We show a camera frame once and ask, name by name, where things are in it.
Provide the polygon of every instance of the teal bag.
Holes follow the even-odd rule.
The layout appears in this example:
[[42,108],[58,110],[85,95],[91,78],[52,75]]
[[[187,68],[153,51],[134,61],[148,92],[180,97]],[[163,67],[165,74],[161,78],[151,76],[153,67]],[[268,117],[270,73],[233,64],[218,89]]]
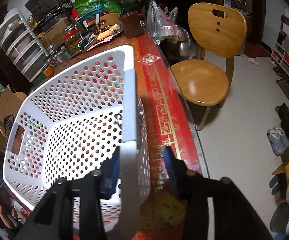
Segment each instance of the teal bag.
[[104,6],[109,12],[122,14],[119,0],[75,0],[72,5],[77,9],[80,16],[92,12],[98,6]]

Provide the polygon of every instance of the mug handle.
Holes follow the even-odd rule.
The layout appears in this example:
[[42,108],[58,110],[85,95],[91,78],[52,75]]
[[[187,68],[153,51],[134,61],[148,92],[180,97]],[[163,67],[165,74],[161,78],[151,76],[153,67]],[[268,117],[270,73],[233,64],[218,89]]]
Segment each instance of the mug handle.
[[144,24],[142,24],[141,27],[145,27],[145,25],[147,24],[147,17],[142,13],[138,14],[138,16],[139,18],[142,18],[144,20]]

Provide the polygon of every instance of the brown mug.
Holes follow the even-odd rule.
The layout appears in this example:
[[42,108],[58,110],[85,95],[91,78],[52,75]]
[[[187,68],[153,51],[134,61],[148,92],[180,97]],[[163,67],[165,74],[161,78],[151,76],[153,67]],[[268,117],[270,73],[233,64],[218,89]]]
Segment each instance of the brown mug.
[[[144,24],[140,24],[139,18],[143,18]],[[119,17],[121,24],[123,25],[123,31],[127,39],[131,39],[141,34],[144,34],[143,27],[147,24],[147,17],[145,15],[138,14],[137,12],[131,12]]]

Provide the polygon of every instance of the white logo on green bag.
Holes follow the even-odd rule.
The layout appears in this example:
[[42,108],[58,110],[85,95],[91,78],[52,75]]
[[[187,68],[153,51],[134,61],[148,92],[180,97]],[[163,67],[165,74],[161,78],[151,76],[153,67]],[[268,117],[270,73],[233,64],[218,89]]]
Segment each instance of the white logo on green bag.
[[86,5],[92,8],[98,7],[100,5],[100,0],[89,0]]

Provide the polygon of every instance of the coin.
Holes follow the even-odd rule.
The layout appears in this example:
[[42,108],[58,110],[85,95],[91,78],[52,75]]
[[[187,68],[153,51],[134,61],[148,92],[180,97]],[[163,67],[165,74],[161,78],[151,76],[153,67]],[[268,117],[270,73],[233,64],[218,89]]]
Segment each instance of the coin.
[[158,148],[158,154],[160,157],[163,158],[163,149],[166,148],[168,145],[166,144],[163,144],[163,145],[160,145],[159,148]]

